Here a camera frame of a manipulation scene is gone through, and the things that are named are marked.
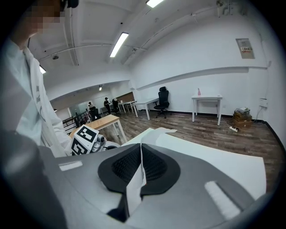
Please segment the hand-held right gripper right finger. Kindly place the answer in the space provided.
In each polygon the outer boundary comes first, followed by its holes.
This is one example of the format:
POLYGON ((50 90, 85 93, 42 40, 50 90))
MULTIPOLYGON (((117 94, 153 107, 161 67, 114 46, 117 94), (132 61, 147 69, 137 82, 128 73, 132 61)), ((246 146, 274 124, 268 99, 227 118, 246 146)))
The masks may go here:
POLYGON ((205 189, 214 181, 243 211, 254 198, 235 180, 205 160, 159 146, 152 149, 173 158, 181 169, 177 182, 161 195, 144 196, 128 218, 128 226, 139 229, 209 229, 225 222, 205 189))

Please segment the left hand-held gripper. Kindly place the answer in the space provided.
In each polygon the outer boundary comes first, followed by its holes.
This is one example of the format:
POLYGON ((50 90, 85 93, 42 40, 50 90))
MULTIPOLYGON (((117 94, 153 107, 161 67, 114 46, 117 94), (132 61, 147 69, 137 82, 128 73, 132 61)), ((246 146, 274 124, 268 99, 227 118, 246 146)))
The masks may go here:
POLYGON ((99 131, 82 125, 73 135, 71 155, 85 155, 118 148, 118 144, 108 141, 99 131))

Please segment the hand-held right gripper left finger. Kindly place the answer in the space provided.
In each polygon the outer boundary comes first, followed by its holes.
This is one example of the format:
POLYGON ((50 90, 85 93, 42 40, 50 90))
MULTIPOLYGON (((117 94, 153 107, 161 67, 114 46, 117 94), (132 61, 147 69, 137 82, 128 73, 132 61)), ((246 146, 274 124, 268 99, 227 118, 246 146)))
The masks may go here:
POLYGON ((109 191, 98 176, 99 165, 109 157, 138 148, 126 145, 101 153, 55 158, 40 147, 44 172, 61 205, 64 226, 58 229, 143 229, 136 215, 125 223, 107 215, 118 207, 121 194, 109 191))

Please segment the white tissue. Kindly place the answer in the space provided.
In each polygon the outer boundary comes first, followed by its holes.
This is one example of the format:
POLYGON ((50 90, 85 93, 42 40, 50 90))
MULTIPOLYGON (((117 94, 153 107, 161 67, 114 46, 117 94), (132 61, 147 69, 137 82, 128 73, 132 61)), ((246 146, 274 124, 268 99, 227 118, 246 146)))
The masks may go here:
POLYGON ((126 200, 128 206, 129 214, 133 214, 136 208, 141 204, 142 199, 140 197, 141 189, 143 186, 146 185, 146 173, 143 166, 143 150, 142 144, 156 144, 157 139, 160 135, 164 133, 174 133, 177 130, 175 129, 166 129, 164 127, 160 127, 154 129, 147 133, 144 137, 141 138, 140 141, 140 164, 137 168, 134 176, 132 177, 131 181, 128 183, 126 187, 126 200))

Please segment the person's left forearm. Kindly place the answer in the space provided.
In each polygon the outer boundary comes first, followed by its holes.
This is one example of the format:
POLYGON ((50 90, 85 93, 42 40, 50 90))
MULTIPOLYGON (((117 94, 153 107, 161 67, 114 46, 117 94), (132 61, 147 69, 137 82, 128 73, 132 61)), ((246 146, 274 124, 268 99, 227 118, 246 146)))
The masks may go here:
POLYGON ((41 121, 41 145, 48 147, 55 158, 71 156, 72 139, 66 134, 62 120, 55 116, 50 123, 41 121))

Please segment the black metal railing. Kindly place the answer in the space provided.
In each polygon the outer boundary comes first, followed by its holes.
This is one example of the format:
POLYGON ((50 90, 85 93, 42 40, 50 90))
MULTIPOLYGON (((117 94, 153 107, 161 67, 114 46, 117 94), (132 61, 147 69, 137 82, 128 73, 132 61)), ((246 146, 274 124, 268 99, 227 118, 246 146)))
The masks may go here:
POLYGON ((63 120, 63 127, 67 135, 70 135, 75 129, 81 125, 89 123, 91 121, 91 115, 86 110, 84 113, 77 114, 73 117, 63 120))

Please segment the wooden top table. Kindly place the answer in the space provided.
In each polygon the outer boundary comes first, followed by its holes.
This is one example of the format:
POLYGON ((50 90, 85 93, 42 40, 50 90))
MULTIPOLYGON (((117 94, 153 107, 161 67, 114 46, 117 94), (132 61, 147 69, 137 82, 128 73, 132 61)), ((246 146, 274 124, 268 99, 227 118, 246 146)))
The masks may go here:
MULTIPOLYGON (((115 115, 110 114, 98 120, 84 124, 81 127, 83 126, 99 131, 99 133, 107 137, 107 140, 110 142, 122 145, 128 141, 122 128, 120 118, 115 115)), ((69 136, 73 138, 76 131, 81 127, 74 129, 69 136)))

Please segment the row of white tables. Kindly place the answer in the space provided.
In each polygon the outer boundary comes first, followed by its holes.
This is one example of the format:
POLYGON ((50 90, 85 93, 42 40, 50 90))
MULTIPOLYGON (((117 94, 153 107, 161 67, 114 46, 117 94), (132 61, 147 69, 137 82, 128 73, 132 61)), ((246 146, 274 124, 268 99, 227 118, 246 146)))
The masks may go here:
POLYGON ((135 101, 130 101, 130 102, 123 102, 121 101, 118 104, 118 107, 120 110, 122 110, 124 113, 128 112, 132 112, 133 114, 137 112, 135 105, 134 105, 135 101))

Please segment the long white desk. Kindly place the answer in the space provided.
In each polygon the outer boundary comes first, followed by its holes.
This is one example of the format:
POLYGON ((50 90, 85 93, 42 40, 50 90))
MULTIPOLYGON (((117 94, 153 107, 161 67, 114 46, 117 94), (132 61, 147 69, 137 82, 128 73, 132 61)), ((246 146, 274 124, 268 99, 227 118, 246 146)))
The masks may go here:
POLYGON ((147 119, 150 120, 148 105, 153 103, 153 102, 157 102, 158 100, 159 100, 159 98, 149 98, 149 99, 145 99, 145 100, 142 100, 142 101, 134 102, 133 105, 135 107, 135 115, 136 115, 136 117, 138 117, 137 107, 138 106, 144 106, 144 109, 145 109, 146 114, 147 114, 147 119))

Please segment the person's torso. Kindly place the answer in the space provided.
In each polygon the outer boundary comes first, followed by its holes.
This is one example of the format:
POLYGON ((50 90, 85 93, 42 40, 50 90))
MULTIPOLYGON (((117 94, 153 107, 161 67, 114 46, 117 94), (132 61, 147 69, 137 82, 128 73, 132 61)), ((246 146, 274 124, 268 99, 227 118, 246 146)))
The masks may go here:
POLYGON ((42 119, 57 115, 48 99, 40 64, 27 47, 8 39, 0 56, 0 124, 41 145, 42 119))

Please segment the brown cardboard box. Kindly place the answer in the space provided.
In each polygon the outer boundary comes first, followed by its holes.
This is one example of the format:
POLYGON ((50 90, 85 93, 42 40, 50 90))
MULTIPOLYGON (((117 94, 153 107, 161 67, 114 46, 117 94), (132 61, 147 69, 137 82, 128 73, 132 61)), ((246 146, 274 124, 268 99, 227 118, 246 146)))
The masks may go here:
POLYGON ((233 118, 237 122, 249 122, 249 121, 252 120, 252 116, 250 114, 240 113, 240 112, 237 112, 237 111, 234 112, 233 118))
POLYGON ((249 127, 252 125, 252 121, 243 121, 243 122, 238 122, 237 120, 233 120, 233 125, 235 127, 238 127, 238 128, 243 128, 243 127, 249 127))

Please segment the small white table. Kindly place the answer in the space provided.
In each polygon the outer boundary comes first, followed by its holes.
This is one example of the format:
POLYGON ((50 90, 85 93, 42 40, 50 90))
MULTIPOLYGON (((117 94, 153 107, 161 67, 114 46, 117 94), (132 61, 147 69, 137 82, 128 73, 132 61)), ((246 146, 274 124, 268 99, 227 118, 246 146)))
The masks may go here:
POLYGON ((215 96, 192 96, 192 102, 193 102, 193 112, 192 112, 192 122, 195 121, 195 116, 198 114, 198 101, 211 101, 211 102, 217 102, 217 118, 218 122, 217 125, 220 125, 221 122, 221 115, 222 115, 222 99, 223 97, 221 95, 215 95, 215 96))

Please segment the grey wall panel box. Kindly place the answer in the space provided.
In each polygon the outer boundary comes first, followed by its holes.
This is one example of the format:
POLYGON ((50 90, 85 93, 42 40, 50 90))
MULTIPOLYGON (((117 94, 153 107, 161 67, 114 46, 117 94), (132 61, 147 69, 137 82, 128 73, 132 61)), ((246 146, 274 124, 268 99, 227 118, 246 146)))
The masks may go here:
POLYGON ((242 59, 255 59, 252 45, 248 38, 236 39, 242 59))

